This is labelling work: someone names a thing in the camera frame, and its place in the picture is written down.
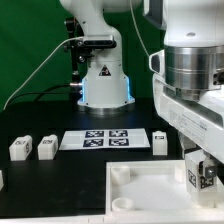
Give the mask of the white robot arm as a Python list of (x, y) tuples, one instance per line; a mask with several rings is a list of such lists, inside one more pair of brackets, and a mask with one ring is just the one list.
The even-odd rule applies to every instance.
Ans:
[[(123, 72), (130, 57), (154, 73), (153, 97), (159, 116), (224, 163), (224, 0), (60, 0), (82, 34), (74, 40), (77, 60), (87, 64), (78, 105), (118, 110), (134, 102)], [(125, 35), (105, 21), (106, 13), (144, 6), (155, 33), (149, 54), (125, 44)]]

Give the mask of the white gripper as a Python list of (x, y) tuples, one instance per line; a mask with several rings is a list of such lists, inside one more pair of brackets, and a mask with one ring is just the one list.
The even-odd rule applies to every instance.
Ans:
[[(165, 49), (149, 56), (157, 114), (210, 154), (224, 154), (224, 53)], [(217, 175), (212, 159), (199, 163), (206, 179)]]

